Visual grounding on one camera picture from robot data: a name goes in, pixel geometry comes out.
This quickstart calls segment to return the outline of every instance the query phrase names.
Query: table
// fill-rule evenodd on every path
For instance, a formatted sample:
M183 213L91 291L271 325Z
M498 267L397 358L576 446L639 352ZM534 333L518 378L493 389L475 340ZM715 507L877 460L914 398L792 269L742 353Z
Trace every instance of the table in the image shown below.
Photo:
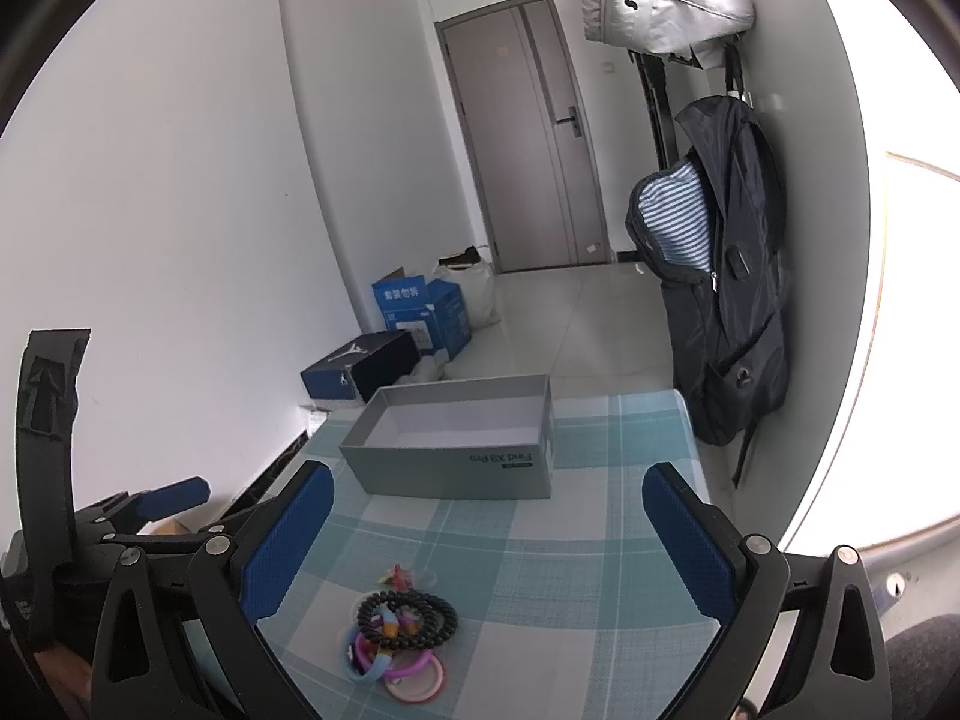
M330 466L333 511L265 640L325 720L655 718L712 641L640 503L650 464L672 461L707 500L675 391L558 400L553 497L469 501L371 496L338 446L358 412L335 413L304 459ZM436 653L448 680L413 707L344 678L349 610L395 563L436 573L460 615Z

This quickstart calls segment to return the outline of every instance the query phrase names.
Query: blue box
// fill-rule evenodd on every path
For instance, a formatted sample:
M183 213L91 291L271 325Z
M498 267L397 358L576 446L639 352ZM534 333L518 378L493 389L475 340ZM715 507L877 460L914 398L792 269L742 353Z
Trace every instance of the blue box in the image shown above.
M460 287L395 271L373 285L373 296L388 330L410 332L421 354L446 349L452 360L470 340L467 309Z

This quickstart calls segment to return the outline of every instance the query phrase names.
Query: door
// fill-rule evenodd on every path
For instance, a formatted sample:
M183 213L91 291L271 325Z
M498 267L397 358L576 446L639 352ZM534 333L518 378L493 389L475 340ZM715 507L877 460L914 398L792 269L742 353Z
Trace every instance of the door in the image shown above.
M549 2L455 23L443 40L499 269L606 262L586 126Z

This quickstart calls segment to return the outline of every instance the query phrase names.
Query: backpack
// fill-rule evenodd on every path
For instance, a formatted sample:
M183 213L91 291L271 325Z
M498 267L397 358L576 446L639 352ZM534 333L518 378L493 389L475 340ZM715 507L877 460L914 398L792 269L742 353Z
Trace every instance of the backpack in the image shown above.
M661 279L674 386L694 434L725 446L747 431L737 485L757 423L786 396L785 192L749 105L703 98L676 121L692 148L635 186L627 231Z

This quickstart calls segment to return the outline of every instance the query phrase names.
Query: gray box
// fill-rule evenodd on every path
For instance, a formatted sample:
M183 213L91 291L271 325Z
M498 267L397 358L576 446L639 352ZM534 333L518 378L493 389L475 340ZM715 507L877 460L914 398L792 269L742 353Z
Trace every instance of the gray box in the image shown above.
M414 498L549 498L548 376L384 386L340 451L363 489Z

